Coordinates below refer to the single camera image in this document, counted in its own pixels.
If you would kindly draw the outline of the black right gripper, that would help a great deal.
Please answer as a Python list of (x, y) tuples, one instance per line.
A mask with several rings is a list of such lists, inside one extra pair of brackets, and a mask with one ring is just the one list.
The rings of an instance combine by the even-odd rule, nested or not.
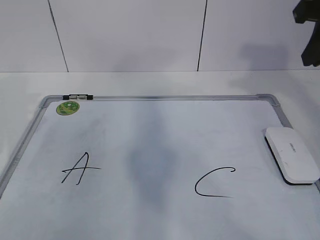
[(300, 0), (292, 11), (298, 24), (315, 22), (311, 38), (301, 54), (304, 66), (320, 65), (320, 0)]

